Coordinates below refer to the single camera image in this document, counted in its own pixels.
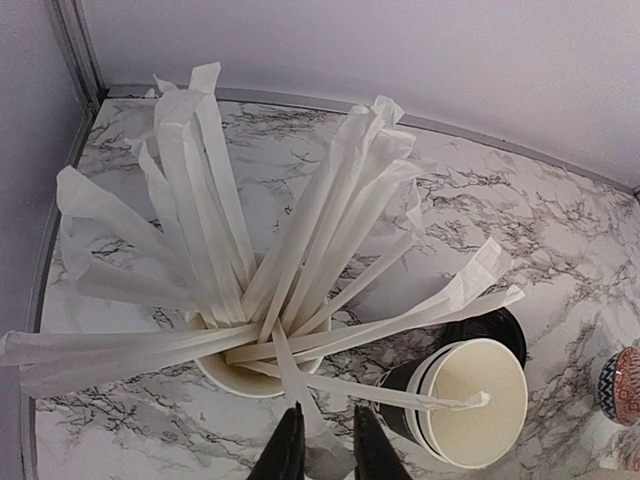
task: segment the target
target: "patterned bowl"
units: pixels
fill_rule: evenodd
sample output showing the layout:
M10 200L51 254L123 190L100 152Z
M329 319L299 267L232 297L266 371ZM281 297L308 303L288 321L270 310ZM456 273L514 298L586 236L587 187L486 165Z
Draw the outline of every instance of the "patterned bowl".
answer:
M598 381L603 413L625 427L640 420L640 352L627 347L605 363Z

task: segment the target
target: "white paper cup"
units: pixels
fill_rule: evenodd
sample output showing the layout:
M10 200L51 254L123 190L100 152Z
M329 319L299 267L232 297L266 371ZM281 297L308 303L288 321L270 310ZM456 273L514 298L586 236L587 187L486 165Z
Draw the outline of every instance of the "white paper cup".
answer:
M188 313L187 324L194 329L207 328L200 314ZM314 332L328 332L331 330L331 318L325 320ZM315 373L324 357L316 358L298 365L300 370ZM196 359L196 365L202 373L214 384L227 392L249 398L269 398L282 395L284 390L279 378L268 377L255 373L246 368L227 365L225 354L217 353Z
M391 430L460 468L484 468L499 460L513 447L524 425L528 397L524 372L513 353L494 340L447 345L427 359L392 370L381 384L456 400L466 400L480 390L491 395L488 405L468 410L378 407Z

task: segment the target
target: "metal edge trim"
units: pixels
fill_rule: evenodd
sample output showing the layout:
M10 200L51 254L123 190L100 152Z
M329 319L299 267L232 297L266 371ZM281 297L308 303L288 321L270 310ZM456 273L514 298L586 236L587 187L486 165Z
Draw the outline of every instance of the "metal edge trim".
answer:
M97 113L106 97L84 12L76 0L45 2L58 44L85 108Z
M89 33L89 26L87 24L87 17L84 12L84 7L82 6L81 0L70 1L73 5L73 11L77 21L77 33L79 35L79 38L82 40L82 44L84 45L86 60L89 63L91 72L93 73L95 82L98 86L101 96L100 101L102 101L107 95L107 88L104 77L102 75L102 71L100 70L100 64L97 60L96 51L93 47L93 42L91 41L91 35Z
M65 166L76 166L82 156L82 151L89 138L91 127L95 121L95 115L87 112L82 125L78 129ZM27 311L26 331L37 333L42 322L42 307L46 292L46 282L51 266L53 248L60 223L60 213L55 201L51 204L49 218L42 236L38 262L33 276L31 287L31 299ZM35 431L35 401L28 395L22 394L20 398L20 436L22 443L22 467L25 480L38 480L38 455Z
M154 88L154 86L115 85L109 90L108 98L145 98L145 94L150 88ZM216 90L216 97L220 101L227 102L257 103L263 105L277 105L282 107L308 108L333 113L348 113L353 106L353 104L351 103L338 100L327 100L322 98L306 97L303 95L266 92L261 90L246 90L241 88L218 88ZM402 117L402 120L399 123L400 125L404 125L406 127L418 128L420 130L427 130L430 132L450 135L453 137L480 143L487 147L497 148L499 150L513 153L515 155L522 155L523 157L531 158L547 165L561 168L576 175L586 177L595 182L608 185L609 187L622 193L626 193L628 195L638 194L638 189L636 189L636 192L634 193L634 189L616 182L615 180L604 177L598 173L592 172L591 170L573 165L569 162L560 160L559 158L547 155L542 152L538 152L531 148L523 147L515 143L508 142L504 139L492 137L491 135L485 135L482 133L474 132L472 130L467 130L465 128L456 127L447 123L437 122L435 120L429 120L427 118L417 117L414 115L405 115L404 117Z

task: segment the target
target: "gray marble veining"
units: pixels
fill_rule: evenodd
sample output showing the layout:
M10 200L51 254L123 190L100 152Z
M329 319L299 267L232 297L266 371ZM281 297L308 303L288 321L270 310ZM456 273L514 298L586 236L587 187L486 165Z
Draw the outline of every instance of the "gray marble veining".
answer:
M145 136L153 100L108 100L79 169L149 221L154 212L126 139ZM223 103L225 134L249 233L265 250L323 158L341 115ZM462 472L393 437L416 479L565 480L620 467L640 427L621 429L598 410L594 381L622 346L640 346L640 207L607 186L466 140L415 131L417 160L442 162L419 180L424 243L336 315L336 325L400 313L435 293L491 235L516 259L502 285L527 297L511 308L529 345L527 422L516 447L481 472ZM343 288L402 233L399 191L344 271ZM158 274L157 264L87 223L103 259ZM80 297L54 252L42 330L144 331L178 327L178 312ZM321 372L373 383L386 369L434 351L439 328L414 330L325 359ZM350 443L353 401L317 393ZM234 397L193 363L37 402L41 480L244 479L286 408L283 398Z

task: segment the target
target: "black object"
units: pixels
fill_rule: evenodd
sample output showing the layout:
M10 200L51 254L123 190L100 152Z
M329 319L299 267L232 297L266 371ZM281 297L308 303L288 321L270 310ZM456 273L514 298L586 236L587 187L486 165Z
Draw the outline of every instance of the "black object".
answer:
M300 404L288 409L247 480L304 480L304 417Z
M429 361L429 365L433 364L433 362L438 360L442 355L449 352L450 350L450 348L440 349L438 352L436 352L436 354L434 354L433 358L431 358L431 360ZM421 357L411 362L404 363L399 367L390 370L378 381L378 385L382 388L389 388L392 390L406 392L409 381L411 380L411 377L413 376L415 371L430 357L430 355L427 355L426 357ZM423 377L427 373L427 370L428 368L424 370ZM394 405L387 405L385 403L376 403L375 408L378 413L378 417L387 427L389 427L398 435L403 436L407 440L421 445L421 443L416 440L413 433L411 433L411 429L409 428L409 425L407 423L407 412L404 408L396 407Z
M353 430L356 480L411 480L371 409L356 407Z
M499 308L478 317L447 324L441 345L474 338L490 338L505 345L516 356L522 368L527 363L527 342L524 332L509 310Z

